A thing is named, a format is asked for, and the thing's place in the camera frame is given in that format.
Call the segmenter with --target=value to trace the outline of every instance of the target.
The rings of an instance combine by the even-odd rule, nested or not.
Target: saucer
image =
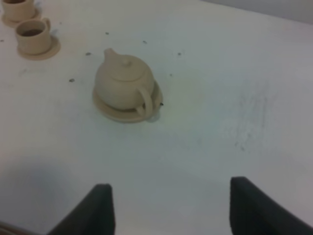
[[[35,9],[35,15],[30,19],[30,20],[39,20],[41,18],[41,13],[40,11],[36,8]],[[15,22],[15,21],[11,21],[8,18],[6,18],[6,16],[3,14],[2,15],[2,22],[10,27],[10,28],[15,28],[20,22]]]
[[[157,82],[155,82],[155,88],[153,90],[151,98],[152,98],[152,104],[153,104],[153,112],[151,116],[154,116],[159,111],[161,107],[161,103],[163,101],[163,95]],[[93,90],[92,99],[93,99],[95,106],[98,109],[100,109],[100,111],[107,118],[112,119],[114,121],[134,123],[134,122],[144,121],[147,119],[145,117],[140,116],[139,113],[135,109],[121,111],[121,110],[112,108],[111,106],[107,105],[99,98],[95,89]]]
[[[29,54],[25,54],[24,52],[22,52],[19,48],[18,48],[18,53],[21,57],[27,59],[27,60],[45,60],[48,59],[52,56],[54,56],[56,53],[59,52],[59,50],[61,49],[61,44],[59,42],[59,40],[55,37],[51,37],[52,38],[52,45],[49,51],[39,54],[39,55],[29,55]]]

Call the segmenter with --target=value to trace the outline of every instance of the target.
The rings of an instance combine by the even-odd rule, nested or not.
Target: beige ceramic
[[[100,97],[98,96],[97,92],[93,91],[93,102],[95,106],[107,117],[114,121],[119,122],[126,122],[126,123],[134,123],[134,122],[140,122],[144,121],[146,118],[141,116],[136,110],[117,110],[112,108],[111,106],[105,104]],[[153,105],[153,111],[152,116],[155,115],[160,107],[161,103],[163,102],[163,96],[162,92],[157,84],[155,82],[155,88],[151,95],[152,98],[152,105]]]
[[[34,6],[34,0],[1,0],[1,3],[4,9],[2,21],[9,27],[40,17],[39,11]]]
[[[50,58],[60,50],[56,38],[50,35],[50,20],[28,20],[15,28],[20,56],[30,60]]]
[[[135,109],[142,118],[153,114],[151,95],[155,81],[149,66],[137,57],[105,50],[105,61],[95,80],[95,92],[108,106],[120,111]]]

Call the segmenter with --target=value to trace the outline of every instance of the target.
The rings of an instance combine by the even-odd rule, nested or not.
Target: tea
[[[38,34],[40,34],[42,32],[43,31],[40,30],[40,29],[31,29],[31,30],[28,30],[28,31],[22,33],[22,36],[24,36],[24,37],[31,37],[31,36],[38,35]]]
[[[25,2],[25,0],[5,0],[4,2],[10,3],[10,4],[16,4],[16,3]]]

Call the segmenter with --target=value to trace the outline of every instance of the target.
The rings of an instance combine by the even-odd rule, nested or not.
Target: cup handle
[[[138,87],[137,90],[140,92],[143,100],[145,101],[145,109],[142,106],[140,106],[136,108],[136,110],[140,116],[144,118],[148,118],[152,115],[152,111],[153,111],[151,96],[149,92],[147,91],[147,89],[145,89],[144,87]]]
[[[45,23],[45,25],[47,25],[48,30],[51,30],[51,22],[48,18],[43,18],[42,21]]]

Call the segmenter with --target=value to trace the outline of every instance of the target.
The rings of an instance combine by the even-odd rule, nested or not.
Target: white surface
[[[52,59],[20,58],[0,25],[0,220],[43,234],[111,183],[116,234],[229,235],[229,180],[244,175],[313,225],[313,26],[197,0],[40,7],[62,43]],[[107,47],[151,66],[158,120],[93,106]]]

